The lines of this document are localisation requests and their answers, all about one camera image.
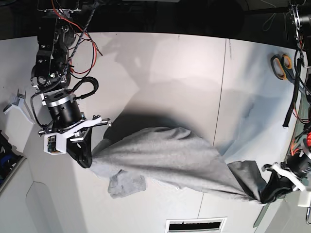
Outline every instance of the white table surface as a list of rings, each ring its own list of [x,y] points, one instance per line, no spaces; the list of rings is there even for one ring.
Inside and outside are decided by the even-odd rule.
[[[100,114],[115,119],[124,109],[162,114],[191,125],[214,142],[221,153],[225,151],[228,161],[256,158],[261,164],[284,157],[295,123],[292,118],[289,129],[282,128],[293,86],[277,80],[269,63],[274,53],[285,52],[293,58],[292,50],[175,34],[92,33],[92,37],[103,57],[99,56],[90,73],[99,80],[100,89],[79,105],[86,117]],[[29,57],[23,60],[26,69],[16,71],[19,74],[27,71],[23,71],[26,77],[19,75],[19,78],[27,80],[22,84],[29,88],[36,38],[1,41],[0,47],[8,47],[9,51],[20,44],[27,47],[23,53],[6,54],[18,62],[21,57]],[[87,69],[90,58],[91,45],[84,42],[73,59],[76,70]],[[6,72],[3,77],[8,80],[11,73]],[[11,84],[11,92],[17,84]],[[90,86],[85,85],[77,94],[89,90]],[[190,189],[177,190],[151,179],[147,179],[146,191],[113,200],[107,193],[108,180],[99,180],[69,155],[45,154],[43,139],[36,135],[38,129],[37,126],[31,132],[25,129],[19,135],[12,133],[12,137],[18,141],[30,134],[23,152],[30,162],[34,181],[49,187],[64,232],[119,233],[135,229],[135,232],[161,233],[166,219],[223,216],[228,217],[225,232],[255,230],[252,225],[261,210],[259,206]],[[105,130],[106,127],[94,129],[94,145]],[[243,148],[245,136],[253,140],[248,140]],[[227,150],[236,138],[238,142]]]

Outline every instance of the black cylindrical motor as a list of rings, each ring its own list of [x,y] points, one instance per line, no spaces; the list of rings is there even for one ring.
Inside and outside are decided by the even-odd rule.
[[[302,155],[289,156],[286,164],[293,174],[303,179],[311,172],[311,152],[308,149],[306,139],[301,143],[301,148]]]
[[[47,96],[46,104],[55,124],[53,127],[64,130],[74,126],[83,116],[73,93],[62,90]]]

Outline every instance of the scissors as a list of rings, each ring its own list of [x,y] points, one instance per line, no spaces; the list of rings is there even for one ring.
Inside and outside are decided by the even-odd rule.
[[[278,54],[274,55],[271,60],[271,67],[275,76],[280,80],[288,80],[290,83],[295,85],[295,75],[293,72],[293,64],[289,56],[282,55],[280,57]],[[276,71],[275,63],[278,66],[278,72]],[[299,91],[305,95],[305,88],[299,84]]]

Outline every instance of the dark gray cloth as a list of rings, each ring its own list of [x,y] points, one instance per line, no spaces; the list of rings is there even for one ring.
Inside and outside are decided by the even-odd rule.
[[[247,166],[243,162],[233,165],[231,169],[237,173],[233,175],[218,151],[205,139],[184,128],[156,127],[143,129],[99,150],[93,155],[90,169],[99,177],[116,179],[122,170],[129,176],[151,177],[227,199],[256,202],[259,190],[254,179],[259,177],[248,176]],[[253,195],[245,193],[245,187],[241,187],[235,176],[243,178],[244,186],[251,190],[248,193]],[[124,193],[110,192],[110,195],[115,198]]]

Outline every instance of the vent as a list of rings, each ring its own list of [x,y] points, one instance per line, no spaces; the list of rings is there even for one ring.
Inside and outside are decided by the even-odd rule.
[[[166,220],[165,233],[222,232],[226,220],[226,217]]]

